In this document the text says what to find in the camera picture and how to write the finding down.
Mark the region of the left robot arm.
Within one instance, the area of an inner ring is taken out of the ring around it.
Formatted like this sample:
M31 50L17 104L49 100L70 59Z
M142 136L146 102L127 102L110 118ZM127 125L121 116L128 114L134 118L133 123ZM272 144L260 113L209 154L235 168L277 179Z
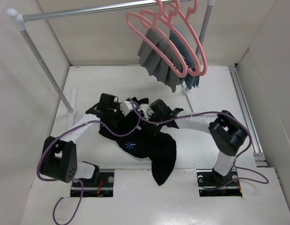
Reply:
M58 137L49 136L44 142L42 156L37 165L37 177L42 181L84 180L89 186L99 182L98 166L77 160L77 149L83 141L104 127L115 137L120 134L112 131L107 124L112 119L121 119L137 108L130 100L121 103L115 96L103 93L97 104L89 108L84 116L68 131Z

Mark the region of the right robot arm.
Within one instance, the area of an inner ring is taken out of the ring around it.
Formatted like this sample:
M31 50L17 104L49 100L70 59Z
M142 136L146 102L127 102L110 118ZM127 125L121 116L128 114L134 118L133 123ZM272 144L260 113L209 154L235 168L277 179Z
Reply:
M219 149L211 179L218 185L228 180L236 154L248 136L242 124L229 111L203 114L188 112L183 108L172 110L164 101L158 99L151 104L141 104L140 112L144 115L145 123L154 132L167 126L209 134Z

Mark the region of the black t shirt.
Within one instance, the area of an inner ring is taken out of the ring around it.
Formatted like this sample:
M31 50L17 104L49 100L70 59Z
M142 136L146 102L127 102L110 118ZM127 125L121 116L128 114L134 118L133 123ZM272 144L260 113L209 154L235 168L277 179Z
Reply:
M100 118L103 115L101 110L104 106L112 106L112 100L115 96L103 94L108 97L108 102L100 101L86 111L86 114L93 114ZM117 128L109 128L100 125L99 134L109 140L117 143L117 145L126 153L133 157L151 160L151 171L155 182L163 185L172 173L176 158L177 145L176 141L167 133L161 131L156 135L151 135L142 128L142 120L133 111L125 116Z

